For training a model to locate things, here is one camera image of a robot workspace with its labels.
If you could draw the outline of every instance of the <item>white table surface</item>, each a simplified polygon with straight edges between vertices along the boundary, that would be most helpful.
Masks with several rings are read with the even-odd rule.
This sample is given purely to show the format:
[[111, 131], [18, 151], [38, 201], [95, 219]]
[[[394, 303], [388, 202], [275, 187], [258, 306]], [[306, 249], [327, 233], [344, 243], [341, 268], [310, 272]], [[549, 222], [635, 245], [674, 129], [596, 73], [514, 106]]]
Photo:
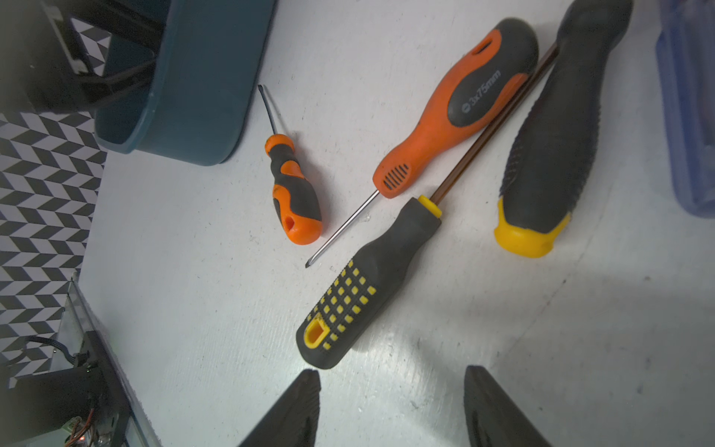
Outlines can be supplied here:
[[[374, 190], [378, 160], [454, 62], [505, 16], [532, 24], [545, 51], [569, 4], [279, 2], [260, 81], [317, 190], [324, 236]], [[711, 443], [715, 220], [686, 214], [671, 189], [659, 29], [657, 2], [636, 0], [608, 63], [596, 163], [551, 254], [517, 257], [493, 236], [506, 157], [538, 92], [479, 155], [407, 285], [321, 372], [318, 446], [467, 446], [467, 365], [486, 366], [555, 446]], [[378, 200], [306, 270], [319, 244], [279, 228], [269, 133], [257, 98], [224, 164], [107, 158], [80, 286], [164, 446], [236, 446], [308, 367], [295, 330], [337, 272], [473, 141]]]

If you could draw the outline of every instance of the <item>screwdriver handle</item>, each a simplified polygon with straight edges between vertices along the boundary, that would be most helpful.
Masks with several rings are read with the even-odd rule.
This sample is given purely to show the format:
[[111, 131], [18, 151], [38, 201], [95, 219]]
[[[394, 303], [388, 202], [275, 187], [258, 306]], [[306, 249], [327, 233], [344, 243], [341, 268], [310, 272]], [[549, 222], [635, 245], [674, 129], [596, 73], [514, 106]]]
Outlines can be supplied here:
[[538, 42], [520, 19], [504, 19], [450, 69], [412, 134], [380, 163], [380, 194], [402, 194], [440, 153], [482, 130], [536, 67]]
[[544, 256], [571, 219], [596, 156], [606, 61], [632, 9], [631, 0], [575, 0], [566, 12], [553, 71], [506, 164], [494, 231], [504, 249]]
[[385, 234], [355, 253], [295, 333], [306, 362], [321, 369], [337, 365], [400, 289], [441, 215], [427, 197], [412, 198]]
[[298, 245], [316, 241], [322, 233], [320, 206], [295, 158], [293, 141], [286, 135], [275, 134], [266, 141], [265, 149], [275, 179], [273, 205], [285, 234]]

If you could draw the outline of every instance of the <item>blue plastic container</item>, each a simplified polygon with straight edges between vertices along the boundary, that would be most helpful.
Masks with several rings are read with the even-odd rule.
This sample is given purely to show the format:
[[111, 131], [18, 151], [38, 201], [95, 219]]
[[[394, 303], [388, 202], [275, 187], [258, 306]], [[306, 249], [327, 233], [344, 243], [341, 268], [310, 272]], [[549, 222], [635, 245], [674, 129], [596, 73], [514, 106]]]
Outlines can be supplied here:
[[715, 217], [715, 1], [661, 0], [656, 44], [673, 188], [693, 215]]
[[[161, 0], [150, 15], [165, 21], [151, 86], [100, 109], [101, 146], [138, 149], [210, 166], [238, 144], [251, 102], [275, 0]], [[141, 6], [143, 0], [124, 0]], [[151, 57], [112, 37], [105, 73]]]

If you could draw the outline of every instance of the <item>orange screwdriver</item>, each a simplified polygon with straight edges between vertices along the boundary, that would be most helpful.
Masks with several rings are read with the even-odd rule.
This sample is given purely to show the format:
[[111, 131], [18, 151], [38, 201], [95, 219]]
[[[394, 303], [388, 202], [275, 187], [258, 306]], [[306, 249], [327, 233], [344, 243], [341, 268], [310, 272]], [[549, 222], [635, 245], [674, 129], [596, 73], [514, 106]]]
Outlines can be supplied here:
[[322, 233], [322, 217], [317, 195], [310, 182], [305, 179], [300, 164], [295, 158], [295, 145], [287, 135], [275, 130], [268, 100], [262, 85], [258, 91], [268, 112], [273, 135], [266, 141], [266, 154], [270, 157], [273, 173], [273, 205], [281, 227], [291, 242], [307, 245], [315, 242]]
[[402, 194], [439, 154], [479, 132], [496, 117], [536, 67], [538, 43], [520, 19], [504, 19], [444, 76], [407, 139], [380, 163], [377, 190], [305, 263], [318, 257], [378, 196]]

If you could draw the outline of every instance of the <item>screwdriver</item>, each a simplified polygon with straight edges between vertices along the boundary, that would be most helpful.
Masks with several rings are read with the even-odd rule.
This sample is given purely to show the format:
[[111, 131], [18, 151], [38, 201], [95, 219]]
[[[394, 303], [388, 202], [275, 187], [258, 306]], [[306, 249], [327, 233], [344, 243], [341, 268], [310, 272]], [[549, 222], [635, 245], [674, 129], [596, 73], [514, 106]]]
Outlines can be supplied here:
[[273, 205], [288, 239], [294, 244], [307, 245], [315, 242], [322, 233], [317, 195], [300, 170], [300, 164], [295, 158], [293, 140], [276, 132], [264, 89], [264, 86], [258, 86], [273, 130], [273, 135], [268, 138], [265, 146], [266, 154], [271, 160], [270, 170], [275, 179]]
[[479, 132], [494, 119], [536, 66], [538, 43], [520, 19], [504, 19], [444, 76], [417, 127], [382, 160], [373, 175], [377, 188], [323, 246], [318, 257], [378, 196], [402, 194], [442, 152]]
[[498, 201], [499, 245], [541, 257], [571, 220], [598, 145], [601, 85], [626, 33], [631, 0], [578, 0], [558, 30], [559, 56], [517, 134]]
[[337, 365], [380, 310], [395, 296], [402, 287], [415, 253], [442, 223], [439, 203], [541, 80], [557, 52], [554, 44], [539, 61], [534, 75], [484, 129], [432, 197], [411, 198], [382, 236], [355, 253], [295, 333], [298, 350], [306, 362], [322, 369]]

